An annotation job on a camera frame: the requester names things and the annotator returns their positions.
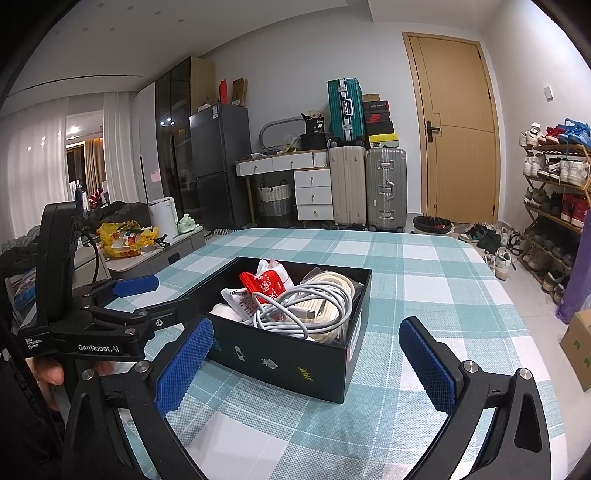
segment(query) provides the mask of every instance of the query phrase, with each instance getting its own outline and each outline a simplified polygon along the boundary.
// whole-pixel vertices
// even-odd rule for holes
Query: white curtain
[[[106,92],[103,140],[109,200],[139,202],[131,147],[131,92]]]
[[[68,99],[30,106],[0,119],[0,240],[41,223],[48,203],[69,200]]]

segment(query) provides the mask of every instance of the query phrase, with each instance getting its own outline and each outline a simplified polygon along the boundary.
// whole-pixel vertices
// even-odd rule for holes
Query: blue gripper pad
[[[456,408],[456,384],[408,319],[400,324],[398,341],[435,409],[451,415]]]
[[[147,291],[154,291],[160,285],[158,277],[146,275],[145,277],[132,278],[131,280],[119,280],[111,292],[119,297],[129,297]]]
[[[162,418],[181,404],[212,344],[212,321],[204,318],[158,379],[154,404]]]

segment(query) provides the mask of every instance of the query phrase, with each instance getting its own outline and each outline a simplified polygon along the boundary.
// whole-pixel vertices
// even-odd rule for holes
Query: door handle
[[[431,126],[431,122],[427,122],[427,141],[433,143],[433,132],[440,132],[441,128]]]

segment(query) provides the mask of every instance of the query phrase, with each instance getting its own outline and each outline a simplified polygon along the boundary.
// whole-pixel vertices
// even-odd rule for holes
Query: purple bag
[[[570,276],[569,285],[564,291],[562,302],[556,316],[567,325],[591,294],[591,214],[587,215],[581,234],[579,252]]]

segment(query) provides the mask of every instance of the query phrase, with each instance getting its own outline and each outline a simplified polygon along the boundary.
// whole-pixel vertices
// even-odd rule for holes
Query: luggage
[[[338,79],[331,80],[328,86],[333,135],[352,145],[364,145],[365,123],[359,82]]]
[[[370,149],[365,158],[365,178],[369,226],[404,232],[407,217],[406,152],[398,148]]]
[[[333,213],[337,225],[366,224],[364,159],[363,147],[329,149]]]

